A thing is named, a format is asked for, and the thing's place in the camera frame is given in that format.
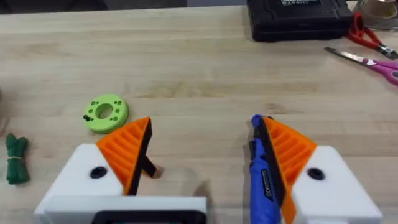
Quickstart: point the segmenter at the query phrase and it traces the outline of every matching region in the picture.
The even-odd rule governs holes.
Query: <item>pink scissors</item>
[[[364,57],[360,57],[357,55],[353,55],[347,52],[341,52],[331,47],[325,47],[325,50],[333,53],[337,56],[343,57],[348,60],[352,60],[360,65],[370,68],[375,72],[381,74],[386,78],[390,83],[398,86],[398,63],[397,62],[387,62],[387,61],[379,61],[368,59]]]

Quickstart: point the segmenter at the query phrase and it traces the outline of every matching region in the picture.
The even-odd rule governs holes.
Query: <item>green cable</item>
[[[25,137],[17,139],[13,134],[7,135],[6,147],[8,153],[8,184],[23,184],[29,181],[29,175],[27,173],[24,160],[27,144],[28,142]]]

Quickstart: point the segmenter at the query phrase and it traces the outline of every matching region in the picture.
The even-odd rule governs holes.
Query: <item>green 3d printed ring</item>
[[[99,134],[108,134],[120,128],[128,116],[127,103],[114,94],[94,98],[83,112],[87,128]]]

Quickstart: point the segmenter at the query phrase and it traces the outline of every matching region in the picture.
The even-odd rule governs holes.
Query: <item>black screw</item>
[[[325,174],[323,173],[322,170],[318,169],[318,168],[310,168],[307,171],[307,174],[315,180],[323,180],[325,179]]]
[[[89,117],[89,116],[87,116],[87,115],[84,115],[84,116],[83,116],[83,119],[85,119],[86,121],[90,121],[91,117]]]
[[[99,179],[108,172],[105,167],[95,167],[93,170],[90,172],[90,177],[92,179]]]

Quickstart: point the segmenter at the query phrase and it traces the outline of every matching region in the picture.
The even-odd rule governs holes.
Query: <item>wood grain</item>
[[[254,43],[241,6],[0,16],[0,223],[32,212],[77,145],[81,114],[121,95],[131,120],[151,116],[148,155],[165,168],[139,195],[206,195],[210,223],[249,223],[246,146],[269,114],[339,150],[398,222],[398,95],[380,75],[323,50],[384,59],[347,39]],[[398,47],[398,33],[378,33]],[[32,180],[5,180],[7,133],[30,140]]]

